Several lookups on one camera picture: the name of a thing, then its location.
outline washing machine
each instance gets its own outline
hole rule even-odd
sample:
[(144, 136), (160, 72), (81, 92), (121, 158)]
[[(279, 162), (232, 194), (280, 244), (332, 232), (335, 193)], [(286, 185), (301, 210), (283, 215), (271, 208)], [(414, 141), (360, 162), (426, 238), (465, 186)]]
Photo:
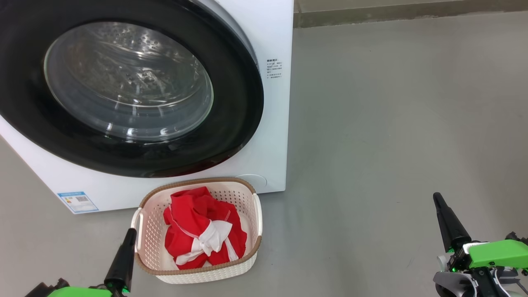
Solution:
[(75, 214), (283, 191), (292, 30), (293, 0), (2, 1), (0, 134)]

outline red garment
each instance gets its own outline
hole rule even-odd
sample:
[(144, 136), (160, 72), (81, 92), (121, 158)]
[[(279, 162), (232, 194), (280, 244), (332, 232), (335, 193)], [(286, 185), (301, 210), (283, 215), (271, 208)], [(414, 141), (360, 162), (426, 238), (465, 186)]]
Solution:
[[(165, 236), (165, 248), (174, 257), (179, 269), (200, 268), (205, 261), (218, 265), (244, 255), (247, 234), (242, 231), (240, 217), (234, 205), (214, 199), (207, 187), (177, 192), (171, 195), (171, 199), (172, 204), (163, 212), (165, 223), (170, 225)], [(215, 226), (222, 229), (220, 226), (229, 224), (218, 222), (215, 225), (213, 221), (232, 224), (218, 252), (207, 248), (208, 243), (202, 239), (208, 238), (208, 234), (216, 230)], [(201, 249), (197, 251), (200, 243), (206, 246), (204, 250), (209, 252), (209, 256)]]

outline baseboard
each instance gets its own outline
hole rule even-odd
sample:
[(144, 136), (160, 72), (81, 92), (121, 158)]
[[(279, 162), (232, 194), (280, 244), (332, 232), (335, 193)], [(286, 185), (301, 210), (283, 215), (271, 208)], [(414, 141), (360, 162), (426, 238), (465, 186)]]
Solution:
[(474, 13), (513, 12), (528, 10), (528, 0), (454, 0), (392, 6), (350, 8), (345, 10), (297, 12), (295, 28), (412, 20)]

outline white plastic basket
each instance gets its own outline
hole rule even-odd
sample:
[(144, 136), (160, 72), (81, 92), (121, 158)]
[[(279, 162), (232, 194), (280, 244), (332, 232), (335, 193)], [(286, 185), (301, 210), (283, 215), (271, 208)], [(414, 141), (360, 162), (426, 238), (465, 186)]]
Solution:
[[(174, 260), (165, 250), (167, 226), (163, 211), (171, 203), (172, 193), (199, 187), (207, 187), (216, 200), (234, 204), (241, 221), (247, 221), (246, 252), (244, 257), (221, 265), (177, 270)], [(168, 184), (150, 192), (134, 213), (131, 226), (138, 231), (136, 263), (143, 270), (170, 284), (203, 283), (243, 274), (253, 266), (262, 239), (262, 210), (254, 188), (244, 180), (199, 179)]]

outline washing machine drum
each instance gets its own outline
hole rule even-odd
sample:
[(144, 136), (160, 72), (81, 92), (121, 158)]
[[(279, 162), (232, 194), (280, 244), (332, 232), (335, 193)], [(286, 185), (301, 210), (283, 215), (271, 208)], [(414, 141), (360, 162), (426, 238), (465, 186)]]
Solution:
[(262, 108), (250, 48), (204, 6), (0, 4), (0, 113), (75, 164), (146, 178), (201, 171), (249, 141)]

